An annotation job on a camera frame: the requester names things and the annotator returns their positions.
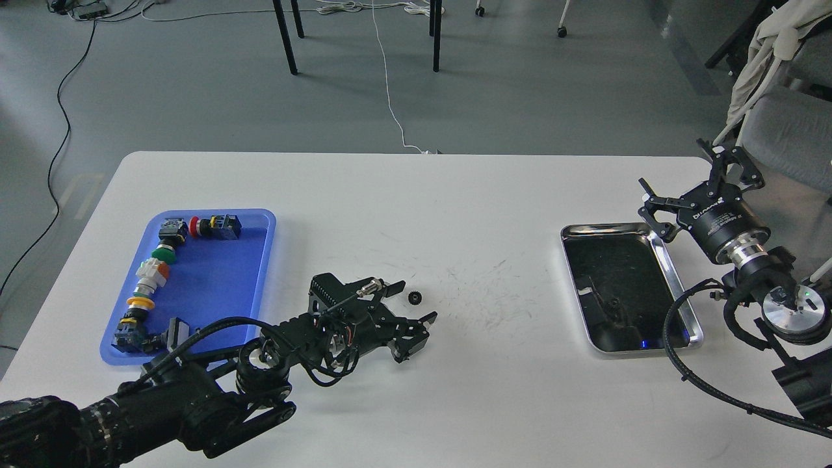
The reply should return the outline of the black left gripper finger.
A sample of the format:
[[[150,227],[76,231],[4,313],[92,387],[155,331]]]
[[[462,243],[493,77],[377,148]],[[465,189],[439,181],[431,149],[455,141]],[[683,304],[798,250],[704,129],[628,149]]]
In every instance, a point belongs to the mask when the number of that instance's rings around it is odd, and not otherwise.
[[[437,311],[431,311],[419,319],[397,317],[398,322],[395,323],[392,338],[389,340],[389,349],[397,363],[407,361],[424,348],[429,338],[428,329],[437,316]]]
[[[395,283],[386,283],[383,279],[380,278],[371,278],[369,282],[363,286],[363,295],[371,296],[369,301],[372,304],[378,304],[382,302],[384,298],[392,297],[398,295],[404,290],[406,285],[406,281],[402,279],[401,281],[396,281]]]

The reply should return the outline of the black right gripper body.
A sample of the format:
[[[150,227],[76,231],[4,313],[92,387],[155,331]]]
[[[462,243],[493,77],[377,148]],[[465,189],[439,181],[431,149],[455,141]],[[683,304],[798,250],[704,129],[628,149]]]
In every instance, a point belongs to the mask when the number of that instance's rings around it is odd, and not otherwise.
[[[730,263],[725,245],[743,234],[765,243],[772,231],[741,198],[741,190],[725,184],[715,198],[709,198],[705,183],[680,197],[677,222],[686,228],[705,257],[715,265]]]

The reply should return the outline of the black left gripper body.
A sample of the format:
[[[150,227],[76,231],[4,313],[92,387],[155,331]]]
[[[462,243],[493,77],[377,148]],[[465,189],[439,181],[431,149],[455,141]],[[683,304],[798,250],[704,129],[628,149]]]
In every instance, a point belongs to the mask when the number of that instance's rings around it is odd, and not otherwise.
[[[286,322],[288,367],[351,371],[362,356],[389,346],[397,317],[383,301],[372,304],[365,297],[370,279],[344,283],[333,274],[313,276],[308,311]]]

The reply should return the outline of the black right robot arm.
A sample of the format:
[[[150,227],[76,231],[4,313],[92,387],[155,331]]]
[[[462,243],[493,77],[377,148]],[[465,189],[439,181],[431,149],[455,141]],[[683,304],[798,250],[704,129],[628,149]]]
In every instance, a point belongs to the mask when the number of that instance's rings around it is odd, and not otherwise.
[[[817,279],[797,281],[794,256],[785,248],[767,251],[770,229],[752,213],[743,195],[764,186],[751,158],[735,146],[727,149],[702,139],[697,145],[710,163],[707,180],[677,198],[658,196],[645,179],[639,215],[664,242],[680,231],[690,234],[708,260],[732,266],[722,279],[704,279],[672,303],[662,327],[664,350],[681,379],[722,402],[773,423],[830,436],[830,350],[803,359],[788,354],[783,343],[815,345],[830,334],[830,288]],[[681,305],[700,291],[724,300],[729,331],[757,350],[773,350],[782,361],[773,370],[797,417],[743,402],[710,385],[678,357],[669,338],[670,322]]]

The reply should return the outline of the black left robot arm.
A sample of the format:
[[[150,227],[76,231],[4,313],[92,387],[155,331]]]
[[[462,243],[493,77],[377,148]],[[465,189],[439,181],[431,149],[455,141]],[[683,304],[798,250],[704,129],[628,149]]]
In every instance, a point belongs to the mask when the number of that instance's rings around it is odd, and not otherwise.
[[[3,467],[118,467],[170,443],[216,458],[295,413],[289,371],[333,386],[386,346],[397,362],[421,350],[436,312],[395,316],[384,299],[405,282],[330,273],[310,281],[308,311],[278,325],[217,320],[143,365],[142,376],[84,408],[55,396],[2,403]]]

